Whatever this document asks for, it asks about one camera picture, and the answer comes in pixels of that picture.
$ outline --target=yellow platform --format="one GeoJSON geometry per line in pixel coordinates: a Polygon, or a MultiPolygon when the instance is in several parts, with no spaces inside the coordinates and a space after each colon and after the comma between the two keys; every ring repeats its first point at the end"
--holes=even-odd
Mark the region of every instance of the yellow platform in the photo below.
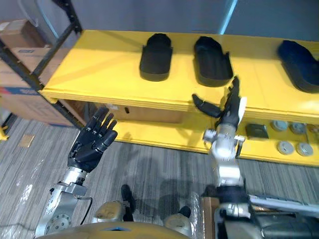
{"type": "MultiPolygon", "coordinates": [[[[319,95],[294,88],[276,50],[282,39],[167,33],[173,56],[169,78],[142,79],[142,46],[152,32],[85,30],[42,93],[55,99],[112,103],[127,106],[195,110],[191,94],[219,104],[226,87],[198,84],[193,67],[193,46],[202,36],[219,41],[230,51],[233,71],[241,80],[240,94],[248,97],[245,117],[319,123],[319,95]]],[[[319,57],[319,43],[297,41],[319,57]]]]}
{"type": "Polygon", "coordinates": [[[0,140],[3,140],[3,141],[7,141],[9,136],[7,136],[5,133],[4,133],[4,130],[7,129],[8,126],[5,126],[5,127],[1,127],[0,125],[0,140]]]}
{"type": "MultiPolygon", "coordinates": [[[[289,139],[296,148],[298,142],[306,142],[305,135],[293,134],[290,130],[276,132],[268,120],[245,119],[241,122],[237,133],[245,135],[247,122],[264,123],[267,126],[269,139],[265,141],[249,140],[244,142],[241,157],[263,161],[319,166],[319,145],[316,136],[308,131],[309,142],[314,150],[312,156],[301,156],[295,151],[291,155],[282,155],[277,151],[281,140],[289,139]]],[[[189,113],[181,124],[175,123],[145,123],[138,121],[118,121],[116,131],[117,141],[175,148],[207,153],[210,145],[204,145],[202,136],[206,128],[211,128],[213,122],[209,117],[198,113],[189,113]]]]}

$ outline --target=small dark box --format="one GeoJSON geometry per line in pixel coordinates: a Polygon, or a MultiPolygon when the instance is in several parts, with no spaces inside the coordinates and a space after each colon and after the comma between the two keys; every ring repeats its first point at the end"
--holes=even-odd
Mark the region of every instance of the small dark box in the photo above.
{"type": "Polygon", "coordinates": [[[246,125],[246,134],[249,139],[268,139],[267,128],[264,124],[250,123],[246,125]]]}

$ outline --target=brown cardboard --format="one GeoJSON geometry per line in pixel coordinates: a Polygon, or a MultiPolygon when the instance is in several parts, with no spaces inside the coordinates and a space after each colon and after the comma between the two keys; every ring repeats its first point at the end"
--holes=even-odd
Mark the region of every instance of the brown cardboard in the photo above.
{"type": "Polygon", "coordinates": [[[146,107],[121,106],[96,103],[97,107],[105,105],[117,120],[136,120],[149,122],[181,123],[183,112],[153,109],[146,107]]]}
{"type": "Polygon", "coordinates": [[[219,207],[219,199],[211,197],[201,198],[202,222],[204,225],[205,238],[215,238],[214,213],[219,207]]]}
{"type": "MultiPolygon", "coordinates": [[[[12,51],[30,71],[33,71],[49,48],[13,48],[12,51]]],[[[46,84],[58,68],[69,49],[59,49],[39,77],[46,84]]],[[[50,103],[39,96],[6,63],[0,61],[0,105],[15,115],[29,120],[38,120],[49,124],[72,125],[50,103]]],[[[91,103],[78,101],[60,101],[83,124],[92,116],[92,111],[85,112],[85,107],[92,109],[91,103]]]]}
{"type": "MultiPolygon", "coordinates": [[[[30,70],[33,71],[50,48],[13,48],[11,51],[30,70]]],[[[70,49],[59,49],[39,77],[46,84],[70,49]]],[[[0,86],[29,87],[5,62],[0,60],[0,86]]]]}
{"type": "Polygon", "coordinates": [[[27,120],[72,126],[72,123],[41,96],[2,94],[0,105],[27,120]]]}
{"type": "Polygon", "coordinates": [[[45,42],[28,20],[0,22],[0,38],[9,47],[44,47],[45,42]]]}

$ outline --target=black metal frame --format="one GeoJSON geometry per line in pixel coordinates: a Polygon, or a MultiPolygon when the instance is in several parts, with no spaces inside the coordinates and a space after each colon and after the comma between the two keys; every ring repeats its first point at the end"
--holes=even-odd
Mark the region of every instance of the black metal frame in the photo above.
{"type": "MultiPolygon", "coordinates": [[[[57,50],[65,42],[66,38],[74,30],[75,33],[81,33],[82,27],[80,21],[75,13],[74,7],[71,0],[52,0],[60,8],[62,8],[70,20],[70,25],[64,30],[61,36],[54,43],[52,48],[45,54],[40,63],[36,66],[33,72],[30,70],[10,51],[10,49],[1,41],[0,39],[0,58],[8,64],[19,76],[22,77],[28,85],[33,88],[37,94],[42,96],[46,101],[48,101],[43,95],[38,91],[44,88],[44,85],[39,81],[39,76],[43,72],[44,68],[53,58],[57,50]]],[[[67,120],[69,120],[75,127],[82,128],[83,124],[70,112],[65,106],[60,102],[52,104],[52,106],[58,110],[67,120]]]]}

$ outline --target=black cable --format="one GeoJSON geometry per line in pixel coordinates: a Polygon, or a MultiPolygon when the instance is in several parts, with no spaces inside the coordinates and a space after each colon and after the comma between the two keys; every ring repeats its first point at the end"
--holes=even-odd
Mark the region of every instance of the black cable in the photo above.
{"type": "Polygon", "coordinates": [[[93,203],[93,198],[92,198],[92,197],[77,197],[75,194],[73,194],[73,196],[74,196],[77,200],[83,200],[83,201],[90,200],[90,205],[89,205],[88,209],[86,210],[86,213],[85,213],[85,215],[84,215],[84,218],[83,218],[83,220],[82,220],[82,222],[81,222],[81,224],[80,224],[80,225],[82,225],[82,224],[84,223],[85,219],[86,219],[86,216],[89,214],[89,211],[90,211],[91,206],[92,206],[92,203],[93,203]]]}

